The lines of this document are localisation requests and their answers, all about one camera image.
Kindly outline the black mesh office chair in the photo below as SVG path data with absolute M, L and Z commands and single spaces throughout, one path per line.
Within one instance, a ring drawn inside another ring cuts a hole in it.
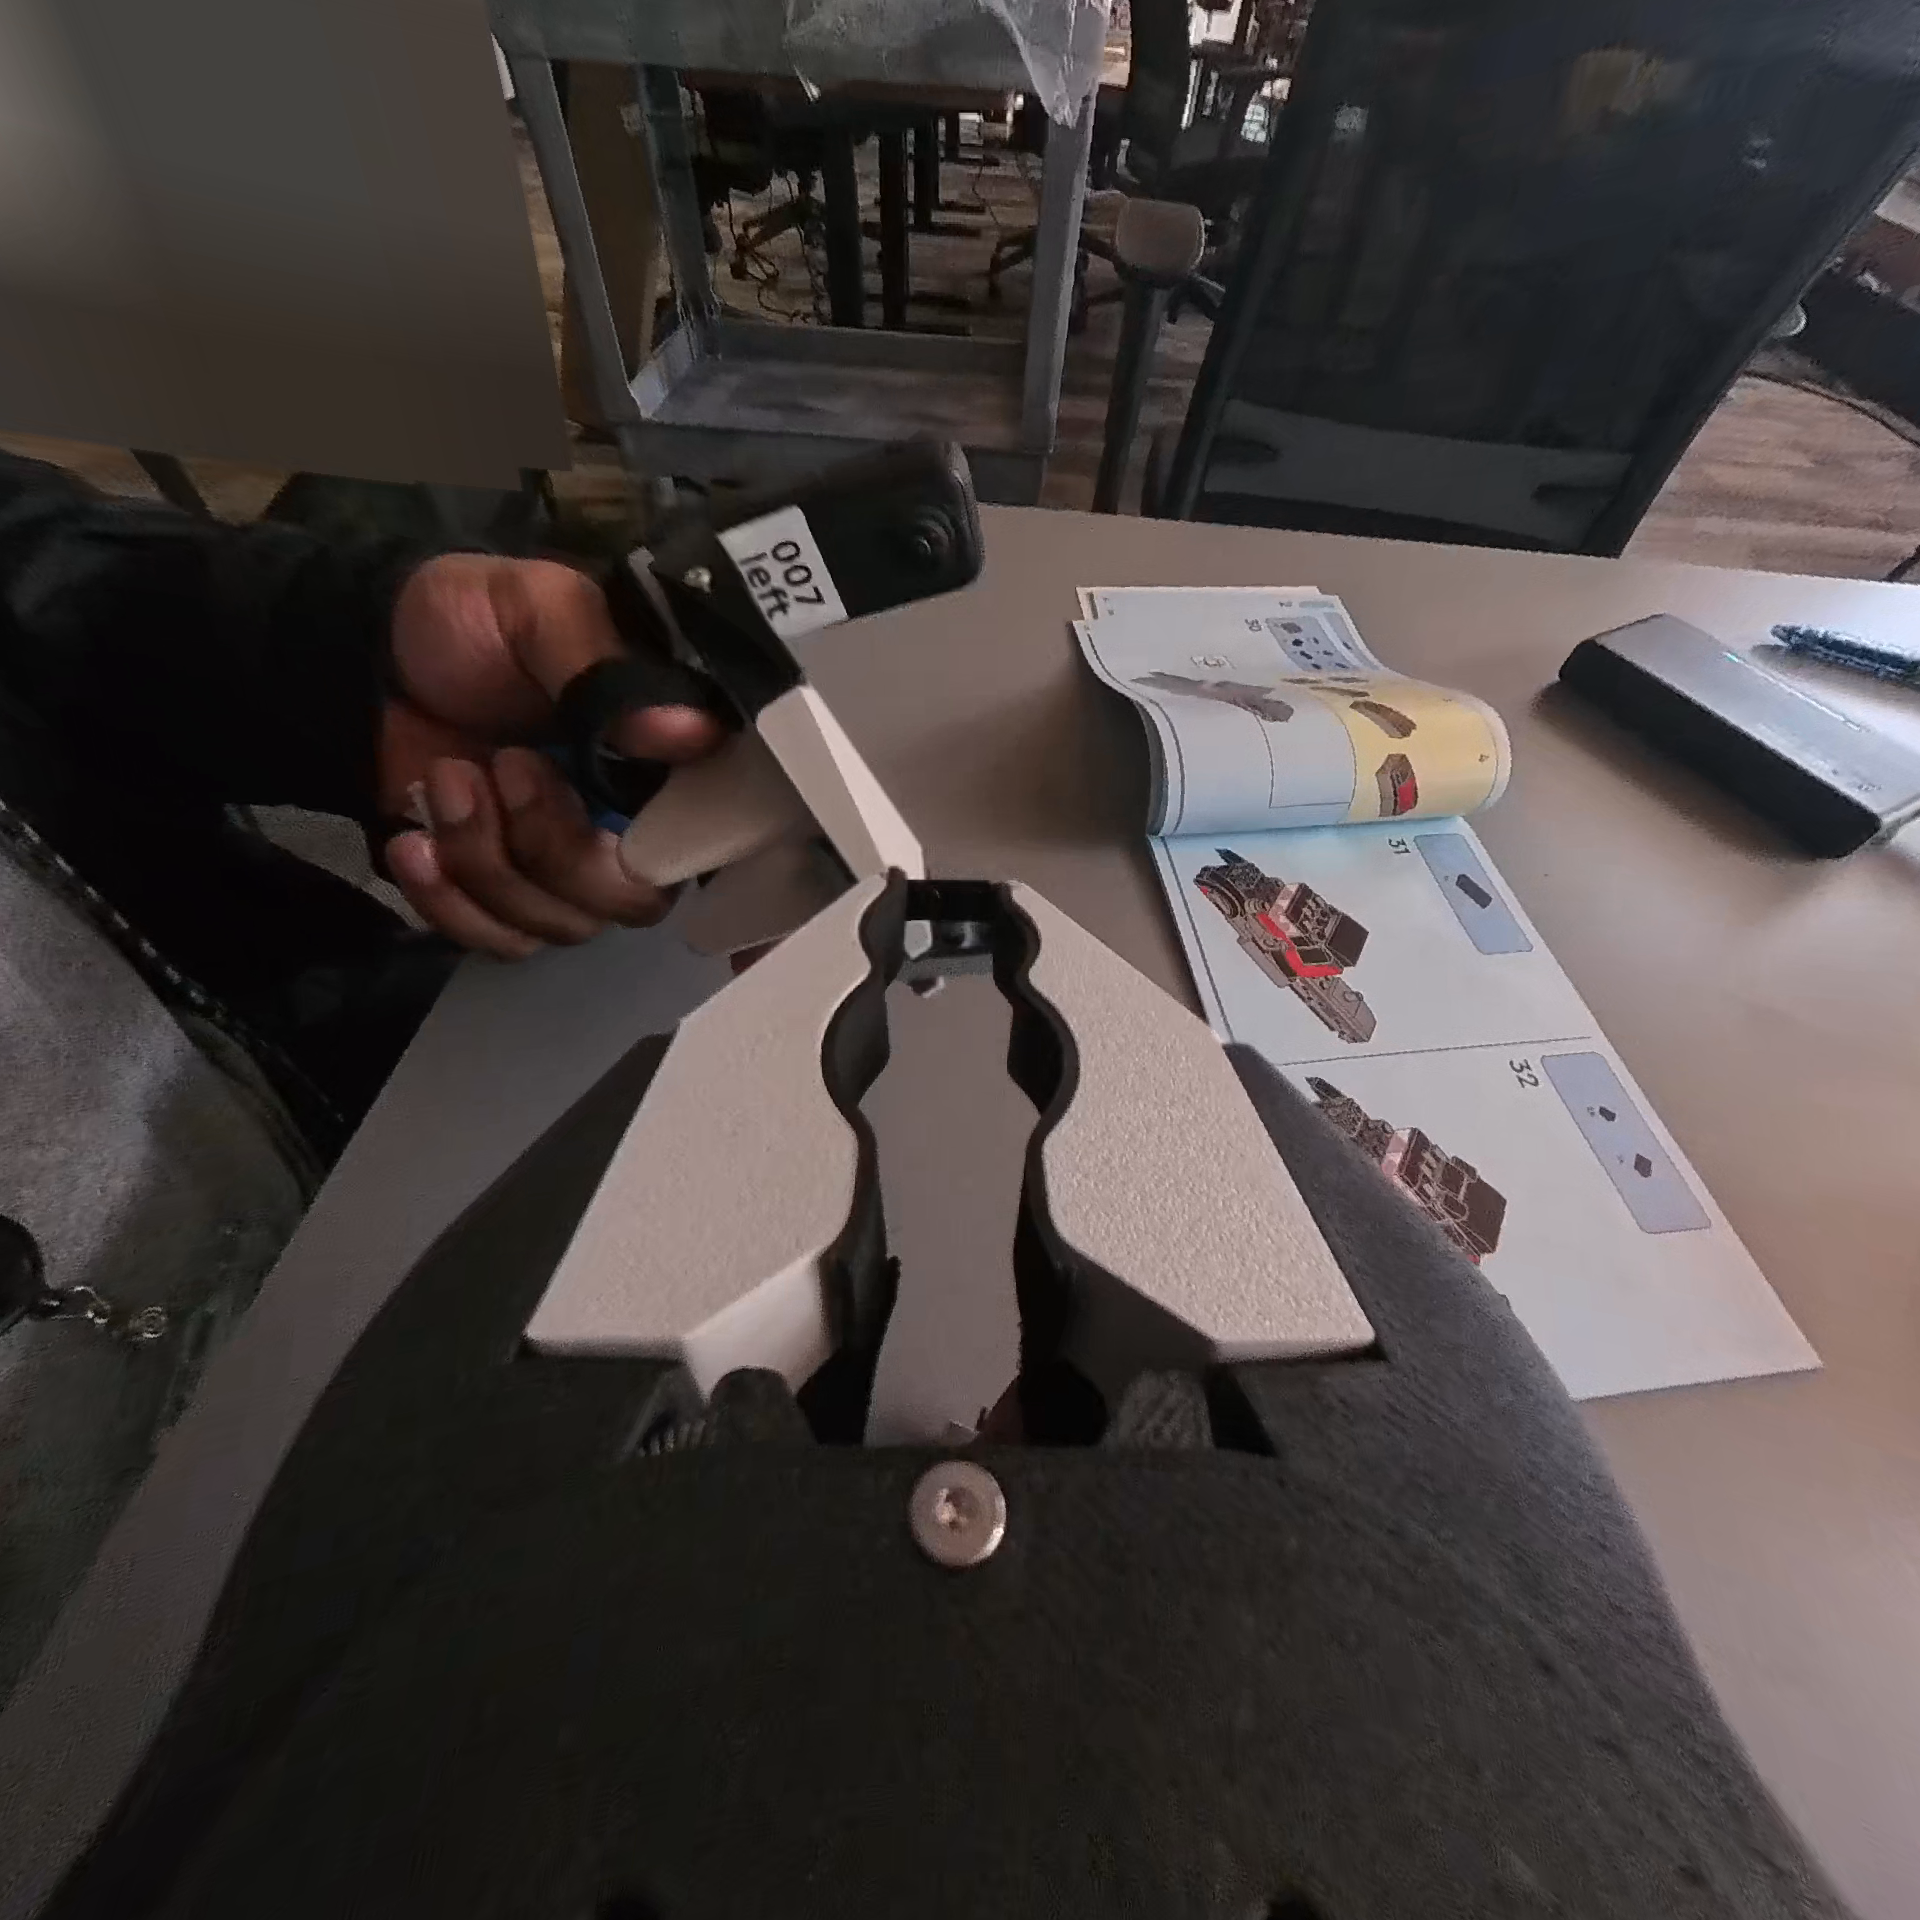
M 1914 2 L 1310 4 L 1139 515 L 1619 556 L 1915 120 Z

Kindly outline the grey toy brick assembly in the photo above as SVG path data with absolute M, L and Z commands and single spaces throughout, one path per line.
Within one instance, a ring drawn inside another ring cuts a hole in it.
M 947 982 L 992 977 L 1001 935 L 1001 899 L 985 880 L 910 878 L 895 979 L 914 995 Z

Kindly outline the person's grey shirt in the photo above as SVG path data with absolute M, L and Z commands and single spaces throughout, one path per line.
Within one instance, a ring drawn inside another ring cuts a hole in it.
M 318 1183 L 242 1047 L 57 865 L 1 862 L 1 1691 Z

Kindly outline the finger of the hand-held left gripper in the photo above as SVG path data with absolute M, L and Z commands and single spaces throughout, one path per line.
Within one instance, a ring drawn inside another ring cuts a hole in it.
M 618 862 L 631 882 L 673 889 L 815 832 L 811 809 L 765 741 L 727 740 L 667 772 L 619 833 Z
M 854 882 L 923 882 L 921 841 L 811 683 L 768 699 L 753 730 Z

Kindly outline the brown desk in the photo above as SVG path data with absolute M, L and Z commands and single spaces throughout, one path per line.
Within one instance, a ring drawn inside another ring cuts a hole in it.
M 1915 865 L 1818 871 L 1561 694 L 1498 865 L 1824 1365 L 1571 1405 L 1257 1085 L 1380 1353 L 1246 1446 L 642 1454 L 507 1359 L 692 997 L 468 972 L 3 1719 L 46 1915 L 1915 1915 Z

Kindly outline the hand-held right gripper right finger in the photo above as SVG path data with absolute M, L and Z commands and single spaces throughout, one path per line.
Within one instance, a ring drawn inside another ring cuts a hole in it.
M 1033 888 L 996 885 L 1019 1156 L 1019 1367 L 1147 1372 L 1347 1357 L 1376 1341 L 1206 1019 Z

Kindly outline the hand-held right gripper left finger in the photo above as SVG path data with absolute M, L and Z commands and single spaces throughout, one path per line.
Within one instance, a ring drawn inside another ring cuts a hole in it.
M 523 1336 L 804 1387 L 893 1308 L 873 1135 L 908 884 L 860 880 L 673 1030 Z

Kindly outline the person's left hand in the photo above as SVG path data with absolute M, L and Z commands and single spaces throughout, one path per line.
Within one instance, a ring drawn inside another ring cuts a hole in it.
M 389 878 L 439 935 L 516 960 L 667 912 L 543 752 L 557 696 L 622 656 L 602 585 L 557 562 L 437 556 L 397 591 L 378 812 L 403 822 Z

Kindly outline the blue pen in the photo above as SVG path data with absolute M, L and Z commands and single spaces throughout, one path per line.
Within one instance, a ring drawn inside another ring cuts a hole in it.
M 1769 636 L 1778 647 L 1800 660 L 1820 662 L 1884 683 L 1918 683 L 1918 653 L 1899 646 L 1790 621 L 1774 623 Z

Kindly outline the person's black jacket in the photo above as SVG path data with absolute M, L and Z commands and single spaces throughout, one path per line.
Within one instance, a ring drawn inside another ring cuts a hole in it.
M 330 1169 L 453 972 L 437 935 L 239 826 L 164 820 L 147 847 L 3 797 L 3 851 L 71 908 L 220 1063 L 249 1070 Z

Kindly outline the person's left forearm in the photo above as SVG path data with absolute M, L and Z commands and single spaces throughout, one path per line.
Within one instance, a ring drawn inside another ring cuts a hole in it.
M 3 801 L 205 986 L 415 947 L 234 812 L 372 830 L 393 611 L 427 556 L 199 520 L 5 451 Z

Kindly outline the toy instruction booklet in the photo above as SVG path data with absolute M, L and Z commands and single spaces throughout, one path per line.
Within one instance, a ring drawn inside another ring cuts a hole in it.
M 1480 696 L 1314 588 L 1082 588 L 1147 750 L 1147 850 L 1211 1030 L 1515 1309 L 1575 1400 L 1820 1367 L 1476 835 Z

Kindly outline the black power bank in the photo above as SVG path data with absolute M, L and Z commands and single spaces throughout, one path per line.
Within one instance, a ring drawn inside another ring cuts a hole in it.
M 1690 621 L 1654 614 L 1579 639 L 1571 699 L 1818 858 L 1915 826 L 1915 746 Z

